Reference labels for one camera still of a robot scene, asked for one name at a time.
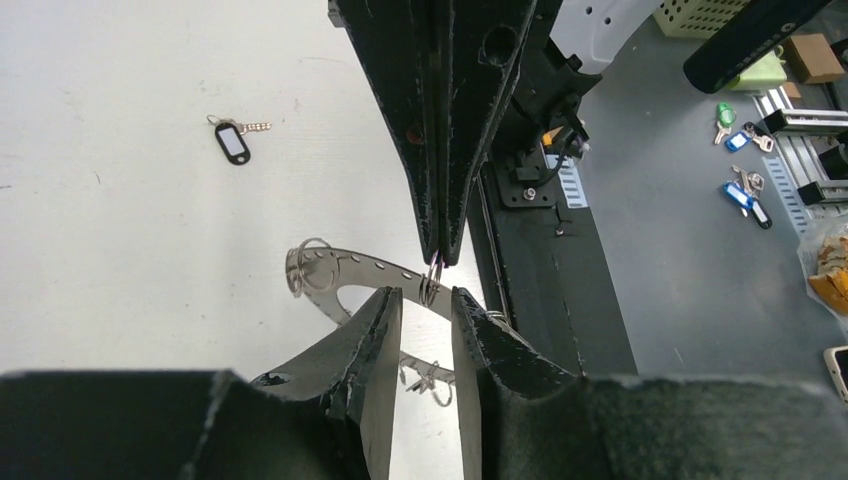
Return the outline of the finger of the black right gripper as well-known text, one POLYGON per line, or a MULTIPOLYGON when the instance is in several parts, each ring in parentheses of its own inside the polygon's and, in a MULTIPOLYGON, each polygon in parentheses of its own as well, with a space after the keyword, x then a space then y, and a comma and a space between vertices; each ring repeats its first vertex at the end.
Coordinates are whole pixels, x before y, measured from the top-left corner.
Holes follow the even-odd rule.
POLYGON ((427 1, 330 1, 328 15, 346 31, 404 169, 421 250, 438 251, 435 162, 427 80, 431 22, 427 1))
POLYGON ((438 163, 438 251, 458 263, 471 183, 516 84, 535 1, 451 1, 447 40, 449 70, 444 93, 438 163))

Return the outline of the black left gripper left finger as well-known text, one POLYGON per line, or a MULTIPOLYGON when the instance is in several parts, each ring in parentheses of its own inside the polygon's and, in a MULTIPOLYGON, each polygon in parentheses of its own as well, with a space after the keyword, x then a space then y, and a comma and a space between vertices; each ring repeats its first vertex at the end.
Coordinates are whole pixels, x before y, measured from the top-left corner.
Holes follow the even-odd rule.
MULTIPOLYGON (((363 330, 289 375, 330 385, 363 330)), ((329 417, 229 370, 25 371, 1 378, 5 479, 385 479, 390 416, 329 417)))

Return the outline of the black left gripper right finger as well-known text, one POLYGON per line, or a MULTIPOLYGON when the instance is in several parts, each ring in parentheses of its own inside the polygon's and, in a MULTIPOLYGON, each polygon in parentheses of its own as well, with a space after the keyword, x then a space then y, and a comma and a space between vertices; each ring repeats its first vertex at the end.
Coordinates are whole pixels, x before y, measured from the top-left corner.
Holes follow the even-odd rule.
POLYGON ((828 389, 757 377, 573 374, 451 294, 467 479, 843 479, 828 389))

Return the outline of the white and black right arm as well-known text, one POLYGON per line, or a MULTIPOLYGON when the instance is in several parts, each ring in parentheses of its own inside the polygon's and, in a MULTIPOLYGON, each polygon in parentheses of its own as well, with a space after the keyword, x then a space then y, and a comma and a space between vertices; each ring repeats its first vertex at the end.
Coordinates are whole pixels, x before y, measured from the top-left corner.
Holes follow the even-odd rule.
POLYGON ((654 1, 332 1, 405 172, 422 257, 459 258, 494 151, 577 128, 579 104, 654 1))

